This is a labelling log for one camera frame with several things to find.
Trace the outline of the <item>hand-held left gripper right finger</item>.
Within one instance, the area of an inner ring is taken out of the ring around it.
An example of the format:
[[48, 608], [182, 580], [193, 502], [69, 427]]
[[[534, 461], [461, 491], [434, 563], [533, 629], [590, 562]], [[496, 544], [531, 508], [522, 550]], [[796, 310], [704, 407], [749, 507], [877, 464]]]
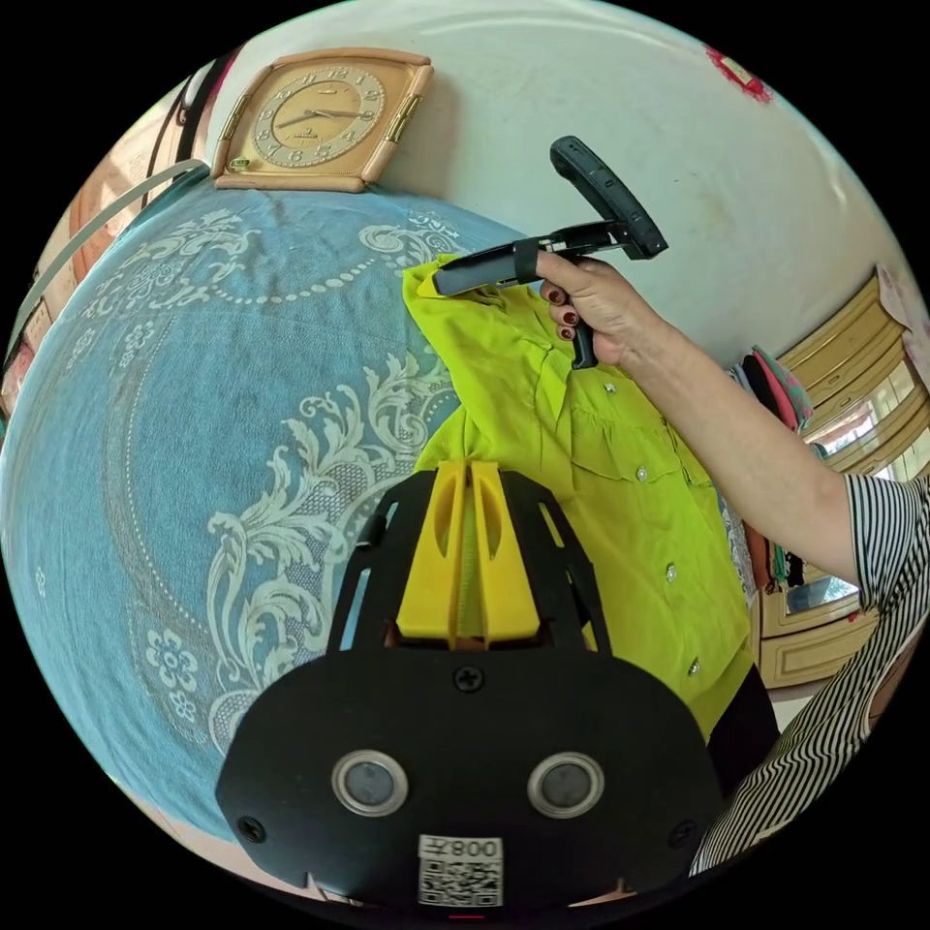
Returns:
[[526, 641], [540, 627], [539, 615], [498, 466], [470, 467], [476, 523], [482, 638]]

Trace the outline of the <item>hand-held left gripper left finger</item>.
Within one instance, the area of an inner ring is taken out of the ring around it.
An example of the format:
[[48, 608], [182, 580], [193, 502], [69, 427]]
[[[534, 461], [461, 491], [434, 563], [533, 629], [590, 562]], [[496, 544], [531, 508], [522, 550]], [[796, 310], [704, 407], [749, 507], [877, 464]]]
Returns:
[[456, 641], [467, 464], [441, 463], [418, 534], [396, 625], [416, 641]]

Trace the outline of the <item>person's right hand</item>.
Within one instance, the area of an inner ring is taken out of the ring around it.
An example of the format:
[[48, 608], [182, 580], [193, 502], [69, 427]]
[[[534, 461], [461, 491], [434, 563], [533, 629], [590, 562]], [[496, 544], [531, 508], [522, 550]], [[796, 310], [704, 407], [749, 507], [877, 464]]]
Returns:
[[611, 265], [592, 259], [572, 263], [539, 252], [537, 273], [560, 337], [570, 341], [588, 325], [598, 360], [629, 375], [654, 353], [666, 323]]

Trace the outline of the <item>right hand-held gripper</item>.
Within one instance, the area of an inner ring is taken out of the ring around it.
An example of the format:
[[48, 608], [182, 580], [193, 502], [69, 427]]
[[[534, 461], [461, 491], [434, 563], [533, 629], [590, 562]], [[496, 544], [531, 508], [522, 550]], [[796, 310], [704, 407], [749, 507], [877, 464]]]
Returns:
[[456, 258], [435, 272], [434, 289], [440, 296], [452, 297], [485, 287], [504, 289], [538, 283], [544, 278], [539, 271], [542, 254], [580, 266], [595, 254], [611, 250], [621, 250], [633, 261], [639, 259], [639, 229], [634, 223], [572, 225]]

